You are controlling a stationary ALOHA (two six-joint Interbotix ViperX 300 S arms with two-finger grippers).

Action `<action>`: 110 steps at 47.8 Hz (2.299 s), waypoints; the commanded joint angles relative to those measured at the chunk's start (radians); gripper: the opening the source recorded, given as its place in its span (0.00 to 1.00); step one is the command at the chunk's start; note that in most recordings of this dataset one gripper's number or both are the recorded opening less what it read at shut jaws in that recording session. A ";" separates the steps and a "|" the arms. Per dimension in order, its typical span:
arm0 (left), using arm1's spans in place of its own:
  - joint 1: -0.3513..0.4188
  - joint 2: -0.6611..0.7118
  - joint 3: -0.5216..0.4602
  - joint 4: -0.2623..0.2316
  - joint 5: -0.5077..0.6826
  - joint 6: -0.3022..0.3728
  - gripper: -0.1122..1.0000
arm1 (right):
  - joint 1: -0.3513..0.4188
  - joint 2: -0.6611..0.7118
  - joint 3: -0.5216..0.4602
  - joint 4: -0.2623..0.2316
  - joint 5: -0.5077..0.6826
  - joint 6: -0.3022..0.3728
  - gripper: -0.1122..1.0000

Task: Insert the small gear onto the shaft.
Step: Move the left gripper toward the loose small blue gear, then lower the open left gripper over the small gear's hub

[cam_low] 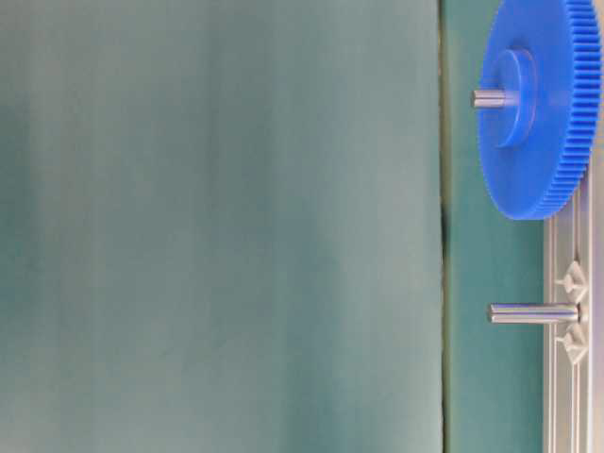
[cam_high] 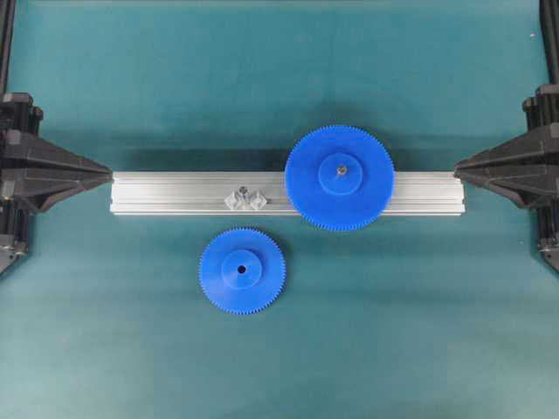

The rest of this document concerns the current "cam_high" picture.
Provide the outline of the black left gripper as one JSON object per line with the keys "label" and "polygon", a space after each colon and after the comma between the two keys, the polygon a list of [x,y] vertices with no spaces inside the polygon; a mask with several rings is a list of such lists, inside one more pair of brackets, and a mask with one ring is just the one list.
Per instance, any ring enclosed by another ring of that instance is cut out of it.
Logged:
{"label": "black left gripper", "polygon": [[[1,273],[28,252],[30,212],[45,213],[55,204],[113,180],[110,168],[36,136],[43,111],[28,93],[1,95]],[[24,168],[77,171],[94,176],[70,182],[28,181],[17,193]]]}

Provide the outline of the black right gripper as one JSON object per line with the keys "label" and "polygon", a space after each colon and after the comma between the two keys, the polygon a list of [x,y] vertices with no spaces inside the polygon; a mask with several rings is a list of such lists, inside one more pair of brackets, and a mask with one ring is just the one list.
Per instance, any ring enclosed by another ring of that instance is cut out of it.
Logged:
{"label": "black right gripper", "polygon": [[535,96],[524,100],[528,131],[495,148],[460,161],[454,176],[486,189],[524,210],[536,209],[537,249],[545,262],[558,261],[558,178],[547,175],[461,174],[468,169],[551,163],[558,157],[558,130],[533,129],[558,122],[558,85],[538,87]]}

